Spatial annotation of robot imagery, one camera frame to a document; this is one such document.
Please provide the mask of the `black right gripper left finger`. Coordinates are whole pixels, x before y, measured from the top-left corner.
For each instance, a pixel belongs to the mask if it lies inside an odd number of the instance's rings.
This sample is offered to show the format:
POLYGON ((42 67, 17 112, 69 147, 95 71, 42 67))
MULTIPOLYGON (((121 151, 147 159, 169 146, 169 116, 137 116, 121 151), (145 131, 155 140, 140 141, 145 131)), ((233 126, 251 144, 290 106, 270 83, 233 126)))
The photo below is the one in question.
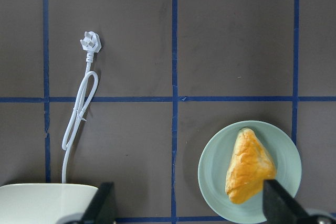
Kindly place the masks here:
POLYGON ((114 183, 102 183, 83 214, 81 223, 115 223, 115 203, 114 183))

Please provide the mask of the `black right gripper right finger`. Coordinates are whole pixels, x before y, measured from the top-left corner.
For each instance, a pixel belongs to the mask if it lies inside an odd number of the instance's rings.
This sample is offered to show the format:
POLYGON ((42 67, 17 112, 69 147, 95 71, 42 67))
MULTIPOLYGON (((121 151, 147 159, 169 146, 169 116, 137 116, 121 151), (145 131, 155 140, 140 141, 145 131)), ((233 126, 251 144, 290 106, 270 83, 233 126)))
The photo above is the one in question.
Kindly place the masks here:
POLYGON ((264 180, 263 214, 268 223, 301 223, 308 213, 275 179, 264 180))

